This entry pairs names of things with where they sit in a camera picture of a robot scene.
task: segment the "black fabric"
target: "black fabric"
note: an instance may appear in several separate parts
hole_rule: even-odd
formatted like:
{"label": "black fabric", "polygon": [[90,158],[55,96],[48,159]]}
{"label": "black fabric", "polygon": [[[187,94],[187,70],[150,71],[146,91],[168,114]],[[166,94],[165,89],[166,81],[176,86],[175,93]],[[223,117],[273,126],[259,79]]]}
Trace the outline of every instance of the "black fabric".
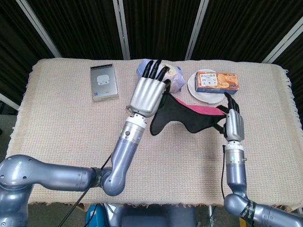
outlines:
{"label": "black fabric", "polygon": [[66,58],[123,59],[112,0],[28,0]]}
{"label": "black fabric", "polygon": [[301,0],[210,0],[192,59],[262,62],[302,16]]}
{"label": "black fabric", "polygon": [[287,75],[292,82],[294,100],[303,128],[303,33],[273,63],[288,70]]}
{"label": "black fabric", "polygon": [[158,135],[169,122],[181,122],[190,133],[197,133],[217,124],[225,115],[200,114],[178,102],[165,91],[151,122],[150,132]]}
{"label": "black fabric", "polygon": [[183,61],[200,0],[123,0],[132,59]]}
{"label": "black fabric", "polygon": [[16,1],[1,1],[0,21],[0,93],[19,105],[32,66],[53,55]]}

